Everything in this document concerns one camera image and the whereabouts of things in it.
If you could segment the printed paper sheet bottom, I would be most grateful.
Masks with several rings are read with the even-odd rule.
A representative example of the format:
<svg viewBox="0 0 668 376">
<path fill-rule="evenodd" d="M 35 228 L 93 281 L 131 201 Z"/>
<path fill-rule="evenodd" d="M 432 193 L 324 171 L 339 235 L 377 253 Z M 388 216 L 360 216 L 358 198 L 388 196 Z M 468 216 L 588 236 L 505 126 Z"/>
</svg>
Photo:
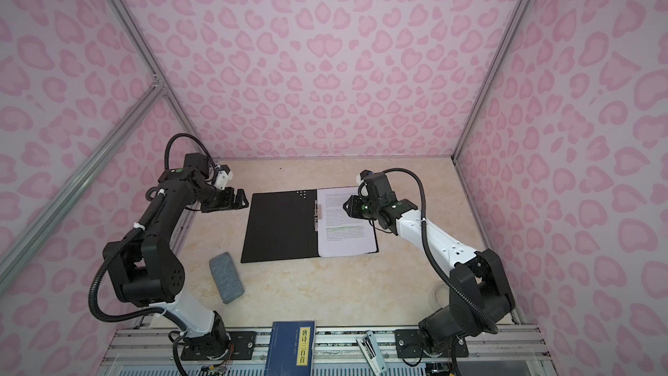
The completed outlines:
<svg viewBox="0 0 668 376">
<path fill-rule="evenodd" d="M 349 217 L 344 210 L 344 204 L 356 195 L 356 187 L 318 189 L 318 257 L 351 257 L 379 251 L 372 226 L 363 219 Z"/>
</svg>

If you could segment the teal folder with black inside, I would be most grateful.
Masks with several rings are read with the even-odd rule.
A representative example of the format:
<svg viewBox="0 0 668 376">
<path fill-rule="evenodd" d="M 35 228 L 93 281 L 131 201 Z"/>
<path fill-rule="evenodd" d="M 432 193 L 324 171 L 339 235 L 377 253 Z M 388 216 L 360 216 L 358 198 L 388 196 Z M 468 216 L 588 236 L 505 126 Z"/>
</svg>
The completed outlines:
<svg viewBox="0 0 668 376">
<path fill-rule="evenodd" d="M 253 194 L 241 262 L 321 258 L 317 191 Z"/>
</svg>

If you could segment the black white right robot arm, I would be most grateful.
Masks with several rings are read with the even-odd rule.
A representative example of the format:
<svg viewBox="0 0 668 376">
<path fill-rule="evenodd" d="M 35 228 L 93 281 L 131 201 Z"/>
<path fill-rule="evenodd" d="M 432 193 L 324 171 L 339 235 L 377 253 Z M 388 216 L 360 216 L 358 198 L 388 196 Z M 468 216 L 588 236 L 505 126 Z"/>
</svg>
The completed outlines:
<svg viewBox="0 0 668 376">
<path fill-rule="evenodd" d="M 420 202 L 398 199 L 390 173 L 410 176 Z M 419 176 L 405 168 L 363 171 L 358 191 L 344 203 L 352 219 L 378 224 L 421 249 L 433 271 L 449 289 L 448 304 L 419 322 L 419 348 L 443 353 L 480 334 L 498 334 L 499 322 L 516 307 L 506 270 L 492 249 L 480 251 L 456 240 L 427 217 L 426 190 Z"/>
</svg>

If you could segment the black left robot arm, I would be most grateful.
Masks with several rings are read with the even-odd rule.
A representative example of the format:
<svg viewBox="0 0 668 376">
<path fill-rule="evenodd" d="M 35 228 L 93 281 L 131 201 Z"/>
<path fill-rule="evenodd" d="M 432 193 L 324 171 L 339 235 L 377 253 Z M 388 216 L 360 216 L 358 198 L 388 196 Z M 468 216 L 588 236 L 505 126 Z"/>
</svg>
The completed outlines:
<svg viewBox="0 0 668 376">
<path fill-rule="evenodd" d="M 103 250 L 103 264 L 88 294 L 92 315 L 102 322 L 121 322 L 145 315 L 161 316 L 177 326 L 172 346 L 198 359 L 228 359 L 231 339 L 220 315 L 197 300 L 185 287 L 185 271 L 170 240 L 177 223 L 192 205 L 202 212 L 249 207 L 243 191 L 210 182 L 210 172 L 227 179 L 227 166 L 215 166 L 201 153 L 189 153 L 180 168 L 166 168 L 142 217 L 121 240 Z M 110 315 L 98 304 L 104 276 L 111 279 L 119 301 L 137 307 L 134 313 Z"/>
</svg>

